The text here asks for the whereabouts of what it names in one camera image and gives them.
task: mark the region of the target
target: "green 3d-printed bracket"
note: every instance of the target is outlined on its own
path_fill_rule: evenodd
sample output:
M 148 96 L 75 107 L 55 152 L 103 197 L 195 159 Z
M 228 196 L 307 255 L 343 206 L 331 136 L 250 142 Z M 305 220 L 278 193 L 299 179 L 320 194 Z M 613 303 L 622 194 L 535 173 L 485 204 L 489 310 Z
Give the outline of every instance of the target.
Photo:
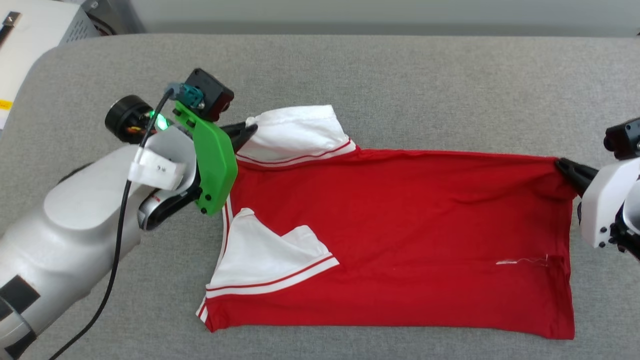
M 238 174 L 231 139 L 216 124 L 201 119 L 181 102 L 176 101 L 175 108 L 175 120 L 193 135 L 202 189 L 196 205 L 202 213 L 213 216 L 225 205 Z

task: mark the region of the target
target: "gray table surface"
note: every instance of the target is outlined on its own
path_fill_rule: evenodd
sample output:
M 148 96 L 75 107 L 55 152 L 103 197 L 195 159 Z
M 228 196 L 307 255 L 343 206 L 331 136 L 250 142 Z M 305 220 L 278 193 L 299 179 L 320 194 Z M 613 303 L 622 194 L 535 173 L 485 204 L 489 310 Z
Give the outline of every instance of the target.
M 156 103 L 201 67 L 236 92 L 222 124 L 332 104 L 363 147 L 566 156 L 601 167 L 607 126 L 640 115 L 634 39 L 134 35 L 80 41 L 37 61 L 0 141 L 0 232 L 73 168 L 120 144 L 117 99 Z M 640 265 L 591 249 L 572 227 L 576 335 L 491 329 L 253 327 L 209 333 L 194 312 L 221 218 L 188 206 L 123 261 L 111 302 L 65 359 L 637 359 Z M 24 354 L 51 355 L 84 326 L 105 281 Z

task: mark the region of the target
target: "red stripe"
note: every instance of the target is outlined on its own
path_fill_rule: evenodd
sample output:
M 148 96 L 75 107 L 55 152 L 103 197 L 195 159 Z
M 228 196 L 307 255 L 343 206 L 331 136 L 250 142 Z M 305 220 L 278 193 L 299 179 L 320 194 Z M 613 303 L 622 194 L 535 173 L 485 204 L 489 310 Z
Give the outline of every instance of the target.
M 300 273 L 303 273 L 303 272 L 305 272 L 305 271 L 307 271 L 307 270 L 311 269 L 312 267 L 314 267 L 314 266 L 316 266 L 316 265 L 318 265 L 318 264 L 324 263 L 325 261 L 327 261 L 327 260 L 329 260 L 329 259 L 333 259 L 333 258 L 334 258 L 333 256 L 329 256 L 328 258 L 322 259 L 322 260 L 320 260 L 320 261 L 318 261 L 318 262 L 316 262 L 316 263 L 313 263 L 313 264 L 311 264 L 311 265 L 307 266 L 306 268 L 304 268 L 304 269 L 300 270 L 299 272 L 294 272 L 293 274 L 291 274 L 291 275 L 289 275 L 289 276 L 285 276 L 285 277 L 283 277 L 283 278 L 281 278 L 281 279 L 278 279 L 278 280 L 269 281 L 269 282 L 263 282 L 263 283 L 261 283 L 261 284 L 237 285 L 237 286 L 223 286 L 223 287 L 221 287 L 221 288 L 213 288 L 213 289 L 209 289 L 209 288 L 207 288 L 207 291 L 215 291 L 215 290 L 231 289 L 231 288 L 233 288 L 233 289 L 238 289 L 238 288 L 255 288 L 255 287 L 258 287 L 258 286 L 265 286 L 265 285 L 275 284 L 275 283 L 277 283 L 277 282 L 280 282 L 280 281 L 286 280 L 286 279 L 288 279 L 288 278 L 290 278 L 290 277 L 293 277 L 293 276 L 296 276 L 296 275 L 298 275 L 298 274 L 300 274 Z
M 202 317 L 202 313 L 204 313 L 205 306 L 207 306 L 207 302 L 206 301 L 202 304 L 202 308 L 200 309 L 200 314 L 198 314 L 199 318 Z
M 286 164 L 286 163 L 290 163 L 292 161 L 300 160 L 300 159 L 303 159 L 303 158 L 319 158 L 321 156 L 324 156 L 324 155 L 327 155 L 327 154 L 331 154 L 332 152 L 336 152 L 338 150 L 341 150 L 341 149 L 347 147 L 349 144 L 351 144 L 351 139 L 349 139 L 349 141 L 347 143 L 345 143 L 344 145 L 342 145 L 342 146 L 340 146 L 340 147 L 338 147 L 336 149 L 323 152 L 322 154 L 318 154 L 318 155 L 303 155 L 303 156 L 298 156 L 297 158 L 284 160 L 284 161 L 273 161 L 273 162 L 271 162 L 271 161 L 259 161 L 259 160 L 247 158 L 246 156 L 242 156 L 242 155 L 238 155 L 238 154 L 236 154 L 236 156 L 238 158 L 244 158 L 244 159 L 250 160 L 250 161 L 255 162 L 255 163 L 260 163 L 260 164 L 267 164 L 267 165 Z
M 225 237 L 225 248 L 222 249 L 222 256 L 224 256 L 227 253 L 227 245 L 229 244 L 229 231 L 231 231 L 230 230 L 231 221 L 229 221 L 229 207 L 227 206 L 227 203 L 230 202 L 230 201 L 231 201 L 231 199 L 229 199 L 227 202 L 225 202 L 225 215 L 226 215 L 225 218 L 227 218 L 226 219 L 226 222 L 227 222 L 227 233 L 224 234 L 224 237 Z

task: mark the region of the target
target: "white equipment box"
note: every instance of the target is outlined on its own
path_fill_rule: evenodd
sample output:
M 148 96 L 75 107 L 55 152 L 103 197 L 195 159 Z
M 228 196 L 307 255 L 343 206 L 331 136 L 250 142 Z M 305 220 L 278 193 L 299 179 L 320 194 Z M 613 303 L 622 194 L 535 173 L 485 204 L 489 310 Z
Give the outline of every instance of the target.
M 0 27 L 2 131 L 18 89 L 41 55 L 56 46 L 100 35 L 78 4 L 51 0 L 0 0 Z

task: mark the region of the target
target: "green led light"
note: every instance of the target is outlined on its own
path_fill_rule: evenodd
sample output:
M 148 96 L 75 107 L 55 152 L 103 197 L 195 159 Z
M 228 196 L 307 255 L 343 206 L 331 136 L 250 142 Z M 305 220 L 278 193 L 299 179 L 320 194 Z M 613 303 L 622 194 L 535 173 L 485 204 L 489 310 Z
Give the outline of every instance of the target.
M 149 117 L 153 117 L 154 112 L 154 110 L 151 110 L 149 112 Z M 156 127 L 160 131 L 167 130 L 169 128 L 169 121 L 162 114 L 158 114 L 158 117 L 156 118 Z

